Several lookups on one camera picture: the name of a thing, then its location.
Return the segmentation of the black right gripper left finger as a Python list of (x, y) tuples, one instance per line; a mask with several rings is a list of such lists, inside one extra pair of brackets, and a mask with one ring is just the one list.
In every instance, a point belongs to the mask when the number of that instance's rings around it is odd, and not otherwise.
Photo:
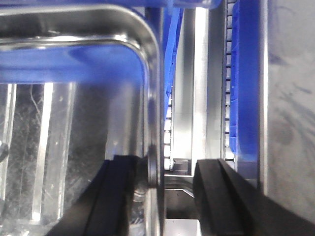
[(147, 160), (115, 155), (103, 161), (78, 200), (48, 232), (49, 236), (126, 236), (136, 176)]

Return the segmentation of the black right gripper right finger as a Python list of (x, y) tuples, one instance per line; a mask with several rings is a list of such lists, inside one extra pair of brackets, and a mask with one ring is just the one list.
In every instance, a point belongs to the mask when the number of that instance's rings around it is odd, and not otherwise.
[(198, 160), (193, 194), (203, 236), (313, 236), (313, 223), (264, 196), (222, 159)]

